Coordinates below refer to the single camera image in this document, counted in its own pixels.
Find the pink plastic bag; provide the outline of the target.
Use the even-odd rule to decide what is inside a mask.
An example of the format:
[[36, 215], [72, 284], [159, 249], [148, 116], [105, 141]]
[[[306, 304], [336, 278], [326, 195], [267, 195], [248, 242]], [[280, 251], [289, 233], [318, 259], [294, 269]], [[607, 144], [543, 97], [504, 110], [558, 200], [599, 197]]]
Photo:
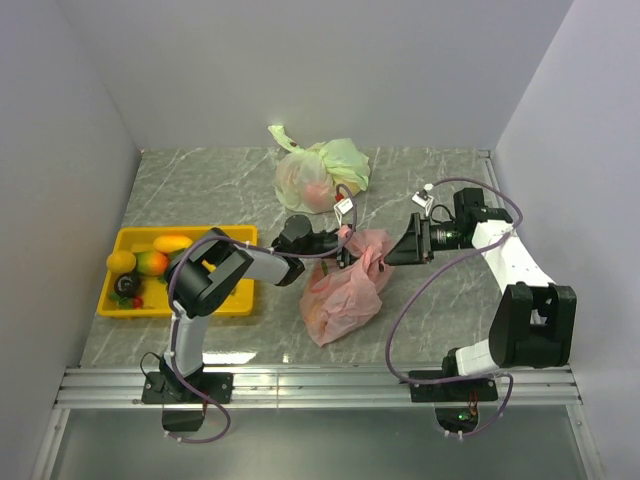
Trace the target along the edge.
[[299, 302], [316, 345], [322, 347], [364, 326], [380, 311], [380, 293], [394, 271], [384, 262], [392, 246], [385, 230], [366, 229], [346, 245], [357, 258], [352, 265], [341, 269], [334, 259], [316, 262]]

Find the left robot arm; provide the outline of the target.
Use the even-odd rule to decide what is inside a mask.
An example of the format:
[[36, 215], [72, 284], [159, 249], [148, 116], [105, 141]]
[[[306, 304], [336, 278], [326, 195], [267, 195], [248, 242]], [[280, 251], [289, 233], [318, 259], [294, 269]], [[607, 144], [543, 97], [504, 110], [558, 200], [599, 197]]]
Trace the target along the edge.
[[160, 361], [165, 388], [177, 401], [203, 397], [203, 344], [209, 317], [243, 279], [284, 287], [305, 271], [305, 259], [340, 258], [355, 233], [349, 224], [315, 232], [304, 215], [289, 217], [271, 246], [229, 237], [214, 227], [174, 258], [165, 280], [172, 310], [169, 346]]

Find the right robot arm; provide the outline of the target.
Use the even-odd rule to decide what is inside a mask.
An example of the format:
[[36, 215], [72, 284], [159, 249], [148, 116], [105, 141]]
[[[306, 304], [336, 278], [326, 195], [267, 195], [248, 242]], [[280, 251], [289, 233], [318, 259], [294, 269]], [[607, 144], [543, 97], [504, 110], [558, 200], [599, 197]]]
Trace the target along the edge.
[[462, 399], [474, 389], [475, 377], [504, 368], [567, 365], [577, 309], [574, 289], [557, 284], [537, 265], [517, 236], [510, 212], [488, 206], [482, 189], [457, 191], [448, 219], [439, 221], [432, 217], [437, 206], [431, 188], [414, 194], [413, 202], [424, 211], [412, 214], [385, 264], [425, 264], [440, 251], [479, 253], [502, 294], [487, 338], [444, 357], [444, 394]]

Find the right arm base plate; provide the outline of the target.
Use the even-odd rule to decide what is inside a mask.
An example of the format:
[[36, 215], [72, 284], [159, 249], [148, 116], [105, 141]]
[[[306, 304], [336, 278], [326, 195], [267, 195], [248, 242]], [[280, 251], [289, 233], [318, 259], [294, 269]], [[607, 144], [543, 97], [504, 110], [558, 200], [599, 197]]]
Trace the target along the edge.
[[413, 403], [490, 402], [498, 400], [497, 387], [487, 378], [435, 383], [445, 378], [441, 370], [409, 372], [410, 397]]

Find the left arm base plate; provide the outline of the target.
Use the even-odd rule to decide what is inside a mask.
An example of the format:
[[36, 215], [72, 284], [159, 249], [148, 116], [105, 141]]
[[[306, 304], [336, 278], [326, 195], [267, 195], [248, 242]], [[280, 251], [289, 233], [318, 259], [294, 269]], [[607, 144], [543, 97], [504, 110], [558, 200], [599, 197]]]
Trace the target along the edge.
[[[201, 394], [220, 404], [228, 404], [233, 389], [233, 375], [229, 372], [195, 372], [185, 380]], [[149, 372], [142, 390], [143, 404], [196, 404], [204, 399], [185, 387], [174, 372]]]

